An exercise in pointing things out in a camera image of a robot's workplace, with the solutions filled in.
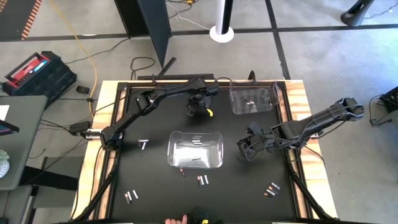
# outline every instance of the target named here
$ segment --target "wooden table frame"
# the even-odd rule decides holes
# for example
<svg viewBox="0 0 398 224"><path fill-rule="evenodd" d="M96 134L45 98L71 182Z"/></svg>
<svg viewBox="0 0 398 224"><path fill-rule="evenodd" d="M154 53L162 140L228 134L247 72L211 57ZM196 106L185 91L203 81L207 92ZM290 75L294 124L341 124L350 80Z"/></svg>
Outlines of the wooden table frame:
<svg viewBox="0 0 398 224"><path fill-rule="evenodd" d="M238 80L239 82L252 82L251 80ZM290 108L285 108L285 103L282 100L280 102L280 108L282 112L282 120L288 121L290 119L301 120L311 116L310 107L308 105L307 95L305 93L304 84L301 80L277 80L285 82L287 98L289 101ZM97 108L102 108L110 103L115 102L116 93L118 92L118 84L119 83L142 83L143 85L148 85L152 83L152 81L104 81L101 87L101 91L99 93ZM158 80L157 83L170 83L170 82L186 82L186 80ZM120 98L124 97L124 91L119 96ZM120 100L118 104L118 114L116 117L120 119L123 112L124 100ZM113 105L108 106L95 114L93 125L94 129L103 129L111 124L112 114L114 110ZM80 181L78 186L78 202L76 203L76 212L74 214L74 218L79 216L79 214L84 210L84 208L90 202L92 196L98 190L98 184L101 179L101 173L104 172L104 150L100 149L101 143L100 140L91 140L87 145L87 150L85 154L85 159L83 162L83 167L81 170ZM311 139L308 144L308 147L313 149L314 151L321 154L320 147L317 140ZM290 152L291 158L294 158L293 152ZM108 159L108 166L106 168L106 173L108 174L112 168L114 161L114 152L110 153ZM331 195L331 190L328 182L328 177L326 175L325 166L320 158L314 155L312 152L303 149L301 155L302 167L305 176L305 181L307 184L307 189L311 192L315 200L319 203L320 206L332 217L337 217L335 205L333 202L333 197ZM293 164L294 168L297 171L296 163ZM307 213L305 209L305 201L303 199L303 195L299 188L295 185L295 190L297 194L298 207L300 209L300 216L302 218L307 218ZM106 217L106 207L108 203L109 196L109 187L105 191L103 198L101 199L101 205L98 212L98 218L102 219Z"/></svg>

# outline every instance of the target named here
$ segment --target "white floor lamp base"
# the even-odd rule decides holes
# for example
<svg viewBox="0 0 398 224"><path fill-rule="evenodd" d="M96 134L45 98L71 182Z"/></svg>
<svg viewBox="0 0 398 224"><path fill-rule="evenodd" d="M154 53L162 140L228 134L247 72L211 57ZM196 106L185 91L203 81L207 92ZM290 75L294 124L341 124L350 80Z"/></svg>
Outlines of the white floor lamp base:
<svg viewBox="0 0 398 224"><path fill-rule="evenodd" d="M227 43L231 41L234 38L234 30L232 28L228 29L228 32L223 35L218 35L216 32L216 26L213 26L210 29L210 37L215 41L219 43Z"/></svg>

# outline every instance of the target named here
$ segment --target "black table surface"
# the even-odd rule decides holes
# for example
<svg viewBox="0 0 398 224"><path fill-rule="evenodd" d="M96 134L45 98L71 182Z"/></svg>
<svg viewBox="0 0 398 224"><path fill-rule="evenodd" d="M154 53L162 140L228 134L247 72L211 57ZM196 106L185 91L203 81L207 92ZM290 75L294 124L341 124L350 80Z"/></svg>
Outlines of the black table surface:
<svg viewBox="0 0 398 224"><path fill-rule="evenodd" d="M187 96L167 98L151 114L138 118L126 130L121 149L110 217L117 222L164 222L181 218L195 207L225 222L291 221L294 205L282 151L260 152L245 161L236 143L247 136L246 126L255 121L265 130L280 121L277 109L252 114L232 112L229 92L221 91L212 106L214 117L190 118L183 114ZM167 163L170 133L223 135L223 165L217 169L185 169L186 178ZM148 139L140 150L138 139ZM198 175L209 184L199 188ZM275 182L281 187L274 198L263 194ZM127 204L124 194L135 190L139 199Z"/></svg>
<svg viewBox="0 0 398 224"><path fill-rule="evenodd" d="M46 102L45 96L0 97L0 105L10 105L5 121L19 128L19 133L0 136L0 149L10 156L10 169L0 179L0 190L13 190L18 186Z"/></svg>

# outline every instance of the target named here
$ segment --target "wooden table edge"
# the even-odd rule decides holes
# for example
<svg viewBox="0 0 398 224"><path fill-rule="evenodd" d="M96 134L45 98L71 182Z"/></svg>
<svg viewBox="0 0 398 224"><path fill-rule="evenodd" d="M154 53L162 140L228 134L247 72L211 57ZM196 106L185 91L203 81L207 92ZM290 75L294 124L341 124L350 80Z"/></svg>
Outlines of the wooden table edge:
<svg viewBox="0 0 398 224"><path fill-rule="evenodd" d="M252 82L252 80L234 80L237 82ZM310 107L308 104L307 94L305 92L305 87L302 80L259 80L259 82L285 82L287 88L287 96L289 100L290 110L292 112L293 119L304 119L311 115ZM118 83L152 83L149 80L110 80L103 81L101 86L101 91L99 93L97 108L103 107L114 102L117 92ZM186 80L157 80L157 83L170 83L170 82L186 82ZM229 80L219 80L219 82L229 82ZM119 111L123 108L123 101L119 104ZM283 101L280 102L281 108L284 108ZM287 121L286 112L283 113L282 110L282 118L284 121ZM105 128L110 125L111 117L113 113L113 106L109 106L101 111L99 111L93 120L93 128ZM78 186L78 203L75 215L73 218L79 216L79 214L83 211L83 209L88 205L90 199L96 193L98 189L98 182L100 181L101 170L104 162L104 151L101 150L98 152L100 148L99 140L91 140L87 145L87 150L85 154L85 159L83 161L83 167L81 170L80 181ZM308 143L308 146L313 150L317 151L321 154L319 143L317 140L311 140ZM95 159L98 152L98 161L96 165ZM113 164L114 154L111 154L108 161L108 172L110 171L110 167ZM337 217L335 204L333 201L333 197L331 194L328 177L326 175L325 166L322 161L313 155L311 152L306 150L302 151L302 164L305 174L305 179L307 183L307 187L311 194L313 194L315 200L323 207L323 209L331 216ZM93 172L95 167L95 175L94 175L94 185L93 185ZM305 213L305 205L304 200L301 194L301 191L296 186L296 193L298 198L298 205L300 208L300 214L302 217L307 217ZM99 218L105 218L106 205L108 203L107 198L109 195L109 188L103 195L101 200L101 208L99 211Z"/></svg>

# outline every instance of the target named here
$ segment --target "clear plastic container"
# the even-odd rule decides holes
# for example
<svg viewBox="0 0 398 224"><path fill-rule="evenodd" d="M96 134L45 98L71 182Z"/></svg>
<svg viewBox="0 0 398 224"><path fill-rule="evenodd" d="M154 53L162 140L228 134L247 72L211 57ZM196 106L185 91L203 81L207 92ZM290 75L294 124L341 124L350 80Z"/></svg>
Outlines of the clear plastic container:
<svg viewBox="0 0 398 224"><path fill-rule="evenodd" d="M181 168L214 169L223 164L223 136L220 133L170 134L167 162Z"/></svg>
<svg viewBox="0 0 398 224"><path fill-rule="evenodd" d="M233 82L229 88L229 99L234 114L269 111L280 102L279 87L276 83L270 87L256 88Z"/></svg>

